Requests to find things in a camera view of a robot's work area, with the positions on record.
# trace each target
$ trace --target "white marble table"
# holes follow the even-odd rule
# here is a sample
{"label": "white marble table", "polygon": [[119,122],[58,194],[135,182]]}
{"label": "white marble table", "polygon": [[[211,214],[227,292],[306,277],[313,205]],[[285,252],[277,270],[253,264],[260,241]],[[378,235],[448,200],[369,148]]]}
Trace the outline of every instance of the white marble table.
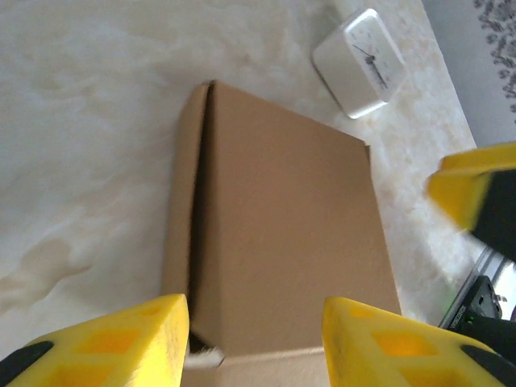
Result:
{"label": "white marble table", "polygon": [[[353,122],[310,50],[365,6],[410,75]],[[422,190],[440,157],[474,143],[420,0],[0,0],[1,357],[158,294],[172,128],[212,78],[372,145],[403,313],[441,319],[478,247]]]}

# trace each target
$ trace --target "cardboard box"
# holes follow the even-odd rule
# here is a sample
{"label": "cardboard box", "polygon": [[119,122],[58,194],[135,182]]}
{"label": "cardboard box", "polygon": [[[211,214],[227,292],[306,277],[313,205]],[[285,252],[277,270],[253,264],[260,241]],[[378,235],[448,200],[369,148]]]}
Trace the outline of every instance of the cardboard box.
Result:
{"label": "cardboard box", "polygon": [[182,385],[327,385],[325,297],[400,312],[368,149],[217,81],[178,125],[162,291],[224,355]]}

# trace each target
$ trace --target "analog clock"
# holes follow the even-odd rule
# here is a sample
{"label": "analog clock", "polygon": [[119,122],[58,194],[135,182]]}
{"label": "analog clock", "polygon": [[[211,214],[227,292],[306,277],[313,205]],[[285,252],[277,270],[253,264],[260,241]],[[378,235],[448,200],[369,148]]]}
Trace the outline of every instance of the analog clock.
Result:
{"label": "analog clock", "polygon": [[386,104],[406,75],[401,53],[372,9],[330,34],[314,50],[313,61],[353,119]]}

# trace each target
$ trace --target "brown cardboard box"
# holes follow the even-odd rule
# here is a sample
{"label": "brown cardboard box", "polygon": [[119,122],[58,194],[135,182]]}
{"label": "brown cardboard box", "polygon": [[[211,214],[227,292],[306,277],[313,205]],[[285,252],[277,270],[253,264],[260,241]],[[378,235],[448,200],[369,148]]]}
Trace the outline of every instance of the brown cardboard box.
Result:
{"label": "brown cardboard box", "polygon": [[219,82],[178,125],[162,291],[224,354],[182,385],[327,385],[324,298],[400,311],[367,148]]}

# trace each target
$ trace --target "clock face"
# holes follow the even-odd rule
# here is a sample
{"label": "clock face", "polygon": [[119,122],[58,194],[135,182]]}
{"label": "clock face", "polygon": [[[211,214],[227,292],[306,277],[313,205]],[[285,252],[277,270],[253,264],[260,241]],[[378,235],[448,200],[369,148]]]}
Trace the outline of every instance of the clock face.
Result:
{"label": "clock face", "polygon": [[349,48],[382,99],[392,96],[404,77],[401,55],[374,10],[354,19],[346,28]]}

